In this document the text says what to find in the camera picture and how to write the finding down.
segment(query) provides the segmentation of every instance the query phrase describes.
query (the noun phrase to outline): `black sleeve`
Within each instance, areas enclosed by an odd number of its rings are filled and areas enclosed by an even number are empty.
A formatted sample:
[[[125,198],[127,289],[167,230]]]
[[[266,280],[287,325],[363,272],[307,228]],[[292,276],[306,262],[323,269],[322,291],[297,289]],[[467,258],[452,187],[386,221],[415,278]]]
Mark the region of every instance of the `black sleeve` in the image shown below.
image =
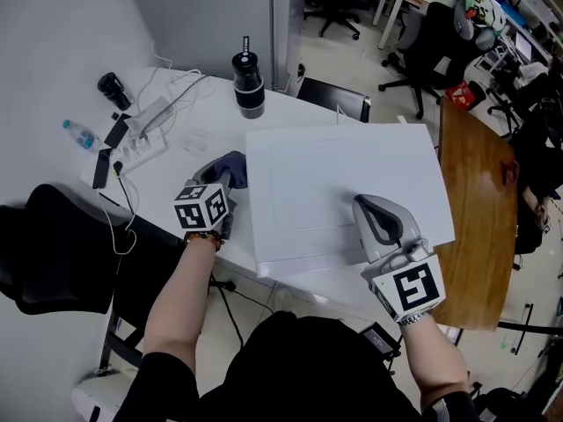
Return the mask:
[[[422,413],[424,422],[479,422],[475,405],[467,392],[452,392],[430,404]]]
[[[168,353],[149,353],[114,422],[187,420],[198,401],[194,373],[186,363]]]

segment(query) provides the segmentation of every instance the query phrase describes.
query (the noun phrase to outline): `black tumbler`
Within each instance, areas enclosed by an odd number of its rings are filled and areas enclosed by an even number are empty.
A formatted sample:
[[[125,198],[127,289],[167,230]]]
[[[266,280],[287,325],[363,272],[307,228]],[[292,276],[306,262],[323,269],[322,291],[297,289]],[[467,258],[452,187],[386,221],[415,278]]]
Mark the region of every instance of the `black tumbler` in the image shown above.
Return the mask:
[[[264,112],[264,78],[258,69],[258,56],[248,51],[249,40],[245,37],[244,51],[234,55],[235,95],[240,111],[247,119],[256,119]]]
[[[125,88],[113,72],[105,74],[98,81],[98,91],[104,94],[110,102],[113,102],[121,111],[127,110],[131,102],[123,93]]]

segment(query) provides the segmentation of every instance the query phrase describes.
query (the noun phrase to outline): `power strip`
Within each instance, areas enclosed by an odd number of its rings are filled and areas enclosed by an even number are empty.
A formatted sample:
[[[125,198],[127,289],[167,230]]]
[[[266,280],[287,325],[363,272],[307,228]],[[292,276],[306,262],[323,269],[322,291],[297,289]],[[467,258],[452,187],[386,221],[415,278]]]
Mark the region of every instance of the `power strip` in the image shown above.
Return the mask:
[[[115,149],[112,152],[112,165],[121,162],[123,167],[120,175],[126,175],[151,158],[161,155],[167,148],[162,130],[156,128],[147,133],[146,138],[129,138],[124,145]]]

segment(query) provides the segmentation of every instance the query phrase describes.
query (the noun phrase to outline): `human arm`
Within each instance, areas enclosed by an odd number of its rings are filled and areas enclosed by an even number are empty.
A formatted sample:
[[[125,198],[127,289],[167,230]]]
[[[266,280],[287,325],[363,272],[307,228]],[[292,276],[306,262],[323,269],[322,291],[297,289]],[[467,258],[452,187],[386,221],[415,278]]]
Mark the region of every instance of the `human arm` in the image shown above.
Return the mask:
[[[150,310],[144,354],[161,352],[182,360],[195,374],[195,346],[208,299],[216,247],[196,237],[184,250],[172,277]]]
[[[429,406],[450,393],[468,392],[464,357],[425,314],[414,324],[401,327],[408,365],[420,389],[420,406]]]

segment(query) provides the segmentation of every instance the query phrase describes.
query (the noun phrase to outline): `white foam sheet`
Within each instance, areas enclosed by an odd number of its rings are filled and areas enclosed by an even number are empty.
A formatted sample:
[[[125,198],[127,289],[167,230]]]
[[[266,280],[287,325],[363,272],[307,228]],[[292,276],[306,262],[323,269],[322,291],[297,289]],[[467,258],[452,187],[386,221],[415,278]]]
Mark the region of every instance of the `white foam sheet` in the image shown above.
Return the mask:
[[[450,204],[422,124],[284,128],[246,135],[257,272],[273,278],[366,261],[356,194],[411,211],[431,246],[454,240]]]

